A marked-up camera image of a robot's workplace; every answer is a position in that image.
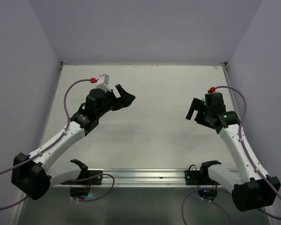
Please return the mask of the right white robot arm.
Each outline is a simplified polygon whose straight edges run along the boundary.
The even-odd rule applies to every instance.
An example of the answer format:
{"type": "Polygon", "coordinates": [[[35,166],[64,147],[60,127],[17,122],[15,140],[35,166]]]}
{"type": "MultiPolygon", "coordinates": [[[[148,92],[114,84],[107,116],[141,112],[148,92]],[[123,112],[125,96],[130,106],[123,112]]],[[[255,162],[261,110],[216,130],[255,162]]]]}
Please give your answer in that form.
{"type": "Polygon", "coordinates": [[[217,160],[201,164],[199,178],[201,182],[212,181],[223,186],[231,195],[239,211],[271,206],[281,187],[277,177],[271,177],[261,165],[251,147],[243,148],[247,142],[239,132],[240,119],[236,112],[227,111],[223,96],[219,92],[207,93],[205,100],[194,98],[186,119],[196,113],[195,121],[214,129],[228,147],[238,169],[238,175],[226,169],[217,160]]]}

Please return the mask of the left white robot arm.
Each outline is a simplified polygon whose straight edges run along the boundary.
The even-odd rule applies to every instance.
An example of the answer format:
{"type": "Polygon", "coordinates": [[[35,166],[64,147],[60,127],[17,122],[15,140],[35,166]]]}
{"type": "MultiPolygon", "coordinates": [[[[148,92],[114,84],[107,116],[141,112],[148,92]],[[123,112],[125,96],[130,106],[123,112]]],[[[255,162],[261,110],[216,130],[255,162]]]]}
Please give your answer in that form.
{"type": "Polygon", "coordinates": [[[79,160],[61,173],[50,170],[54,162],[73,144],[87,136],[98,124],[99,119],[109,111],[129,107],[135,96],[117,84],[120,96],[112,90],[94,88],[86,96],[85,103],[69,119],[66,126],[43,146],[25,155],[19,153],[13,161],[11,182],[33,200],[38,200],[48,189],[58,183],[74,180],[77,184],[87,181],[87,166],[79,160]]]}

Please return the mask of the aluminium mounting rail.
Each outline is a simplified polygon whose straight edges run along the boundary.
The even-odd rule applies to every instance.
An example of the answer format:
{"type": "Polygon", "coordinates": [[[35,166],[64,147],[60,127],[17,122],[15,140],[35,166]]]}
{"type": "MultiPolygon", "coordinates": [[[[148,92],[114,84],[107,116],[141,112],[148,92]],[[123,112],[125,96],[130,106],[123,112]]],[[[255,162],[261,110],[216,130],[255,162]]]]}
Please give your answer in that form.
{"type": "MultiPolygon", "coordinates": [[[[185,184],[186,169],[89,169],[102,171],[101,186],[115,188],[184,188],[196,187],[185,184]]],[[[60,171],[52,174],[51,185],[71,185],[70,181],[80,172],[60,171]]]]}

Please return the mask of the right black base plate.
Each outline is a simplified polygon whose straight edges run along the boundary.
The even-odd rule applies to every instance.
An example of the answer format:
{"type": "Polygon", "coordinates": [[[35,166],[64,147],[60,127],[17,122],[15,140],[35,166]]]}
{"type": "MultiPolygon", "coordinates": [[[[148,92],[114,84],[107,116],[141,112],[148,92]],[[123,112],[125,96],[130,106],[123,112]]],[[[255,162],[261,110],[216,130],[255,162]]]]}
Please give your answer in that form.
{"type": "Polygon", "coordinates": [[[198,190],[198,195],[206,200],[213,201],[217,197],[217,188],[218,183],[214,180],[211,180],[208,175],[208,168],[212,165],[221,165],[217,160],[207,161],[201,164],[198,169],[196,165],[190,165],[188,170],[184,171],[185,174],[185,184],[187,186],[211,186],[213,190],[210,189],[200,189],[198,190]]]}

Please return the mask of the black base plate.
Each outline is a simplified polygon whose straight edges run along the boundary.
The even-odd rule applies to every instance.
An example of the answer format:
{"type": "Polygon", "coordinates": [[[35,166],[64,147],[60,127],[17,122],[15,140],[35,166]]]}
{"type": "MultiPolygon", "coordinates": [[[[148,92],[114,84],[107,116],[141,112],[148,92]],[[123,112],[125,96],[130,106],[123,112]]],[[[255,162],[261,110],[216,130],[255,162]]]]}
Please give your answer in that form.
{"type": "Polygon", "coordinates": [[[70,161],[80,168],[80,173],[77,178],[70,181],[74,185],[82,185],[82,187],[71,187],[70,196],[76,199],[85,200],[89,196],[91,185],[101,185],[102,171],[89,170],[88,166],[79,161],[78,159],[72,159],[70,161]]]}
{"type": "Polygon", "coordinates": [[[208,168],[212,165],[221,165],[217,160],[207,161],[201,164],[198,169],[196,165],[190,165],[188,170],[184,171],[185,174],[185,184],[187,186],[211,186],[213,190],[210,189],[200,189],[198,190],[198,195],[206,200],[213,201],[217,197],[217,188],[218,183],[214,180],[211,180],[208,175],[208,168]]]}

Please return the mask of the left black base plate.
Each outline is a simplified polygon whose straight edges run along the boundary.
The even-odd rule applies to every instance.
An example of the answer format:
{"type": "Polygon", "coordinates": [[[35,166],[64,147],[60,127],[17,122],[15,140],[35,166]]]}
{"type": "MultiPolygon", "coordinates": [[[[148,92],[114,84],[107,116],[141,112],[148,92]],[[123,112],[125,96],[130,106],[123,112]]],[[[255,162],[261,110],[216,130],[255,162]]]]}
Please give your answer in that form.
{"type": "Polygon", "coordinates": [[[79,161],[78,159],[72,159],[70,161],[80,168],[80,173],[77,178],[70,181],[74,185],[82,185],[82,187],[71,187],[70,196],[76,199],[85,200],[89,196],[91,185],[101,185],[102,171],[89,170],[88,166],[79,161]]]}

